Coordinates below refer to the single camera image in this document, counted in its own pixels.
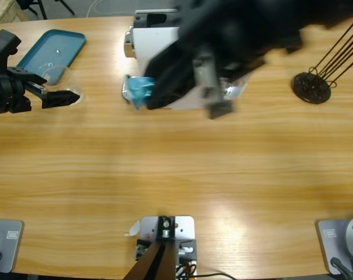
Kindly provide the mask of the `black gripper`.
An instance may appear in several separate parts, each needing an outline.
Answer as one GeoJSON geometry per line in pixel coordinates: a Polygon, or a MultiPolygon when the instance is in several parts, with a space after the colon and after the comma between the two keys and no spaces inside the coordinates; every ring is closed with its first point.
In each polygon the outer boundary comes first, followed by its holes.
{"type": "MultiPolygon", "coordinates": [[[[25,91],[40,93],[38,87],[47,81],[35,73],[19,67],[7,67],[8,74],[0,75],[0,114],[22,113],[32,109],[30,100],[25,97],[25,91]]],[[[70,90],[58,90],[42,95],[41,108],[69,106],[80,99],[80,95],[70,90]]]]}
{"type": "Polygon", "coordinates": [[[210,119],[234,111],[233,81],[263,61],[267,19],[258,5],[182,5],[178,41],[153,56],[143,76],[154,80],[148,109],[166,107],[196,86],[210,119]]]}

